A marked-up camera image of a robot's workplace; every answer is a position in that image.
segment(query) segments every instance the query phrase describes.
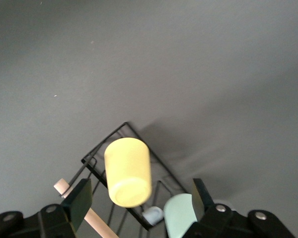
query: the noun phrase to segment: metal screw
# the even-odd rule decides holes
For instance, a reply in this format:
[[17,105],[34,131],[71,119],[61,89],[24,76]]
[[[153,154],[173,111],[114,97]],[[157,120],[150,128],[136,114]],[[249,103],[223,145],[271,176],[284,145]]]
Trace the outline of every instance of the metal screw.
[[47,213],[51,213],[51,212],[54,212],[55,210],[56,210],[56,206],[52,205],[52,206],[49,206],[45,211]]
[[14,214],[14,213],[8,214],[8,215],[6,215],[6,216],[3,218],[3,221],[4,221],[4,222],[10,221],[10,220],[12,220],[14,217],[15,217],[15,214]]
[[264,213],[262,213],[262,212],[256,212],[256,213],[255,213],[255,216],[256,216],[258,219],[260,219],[260,220],[266,220],[266,219],[267,219],[267,216],[266,216]]
[[217,205],[217,206],[216,206],[216,209],[217,209],[219,212],[225,212],[225,211],[226,211],[226,208],[225,208],[223,205]]

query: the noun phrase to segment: gray surface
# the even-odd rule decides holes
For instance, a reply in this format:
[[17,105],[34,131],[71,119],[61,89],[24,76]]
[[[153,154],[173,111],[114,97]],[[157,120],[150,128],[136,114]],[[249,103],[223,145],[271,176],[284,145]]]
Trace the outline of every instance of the gray surface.
[[60,201],[126,120],[188,188],[298,237],[298,1],[0,0],[0,212]]

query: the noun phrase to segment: yellow plastic cup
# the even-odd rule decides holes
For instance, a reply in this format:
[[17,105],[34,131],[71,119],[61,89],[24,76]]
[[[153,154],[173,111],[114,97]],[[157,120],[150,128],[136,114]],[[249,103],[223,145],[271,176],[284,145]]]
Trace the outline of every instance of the yellow plastic cup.
[[104,153],[108,193],[121,207],[137,207],[152,192],[149,149],[135,138],[115,140]]

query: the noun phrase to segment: black plastic part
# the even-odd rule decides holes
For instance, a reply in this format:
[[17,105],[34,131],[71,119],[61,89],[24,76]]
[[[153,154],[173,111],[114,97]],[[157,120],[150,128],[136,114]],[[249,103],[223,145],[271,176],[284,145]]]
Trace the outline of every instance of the black plastic part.
[[202,179],[193,179],[192,205],[197,220],[200,221],[207,209],[214,205],[213,199]]
[[224,212],[215,204],[208,208],[200,222],[195,222],[183,238],[260,238],[248,223],[246,217],[225,205]]
[[18,211],[3,212],[0,214],[0,237],[16,230],[23,222],[23,214]]
[[59,204],[44,207],[37,214],[41,238],[76,238],[75,230]]
[[92,204],[91,180],[83,178],[61,203],[74,230],[79,226]]
[[[256,213],[265,214],[266,219],[261,220],[256,217]],[[253,229],[266,238],[295,238],[285,225],[271,212],[264,210],[253,210],[248,213],[248,219],[253,225]]]
[[38,213],[23,219],[17,231],[10,231],[9,238],[40,238]]

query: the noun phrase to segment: small white cup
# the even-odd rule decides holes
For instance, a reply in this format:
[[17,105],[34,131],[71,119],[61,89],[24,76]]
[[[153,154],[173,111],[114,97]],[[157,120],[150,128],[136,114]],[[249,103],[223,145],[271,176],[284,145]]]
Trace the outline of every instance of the small white cup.
[[143,217],[147,222],[154,226],[163,219],[163,210],[159,207],[150,207],[143,212]]

